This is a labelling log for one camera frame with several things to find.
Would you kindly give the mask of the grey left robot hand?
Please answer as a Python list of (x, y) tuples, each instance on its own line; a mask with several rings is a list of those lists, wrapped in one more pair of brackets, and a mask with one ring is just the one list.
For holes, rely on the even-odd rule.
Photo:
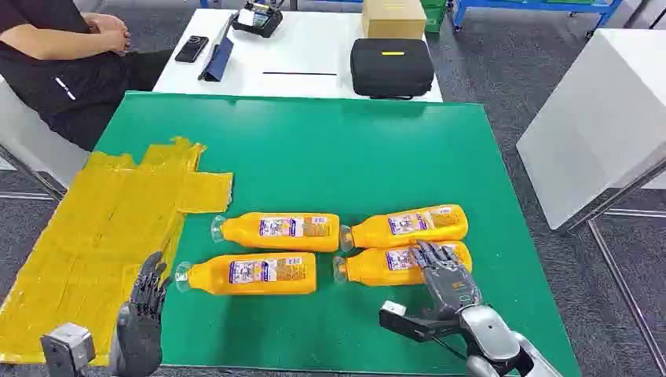
[(162, 311), (171, 278), (161, 280), (163, 253), (151, 254), (139, 270), (116, 320), (109, 356), (114, 376), (150, 376), (162, 363)]

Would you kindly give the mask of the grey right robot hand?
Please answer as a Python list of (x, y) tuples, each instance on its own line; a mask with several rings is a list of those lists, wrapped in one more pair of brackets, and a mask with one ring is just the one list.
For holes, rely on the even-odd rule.
[(481, 303), (480, 289), (453, 249), (417, 240), (409, 250), (432, 297), (435, 318), (451, 320), (461, 310)]

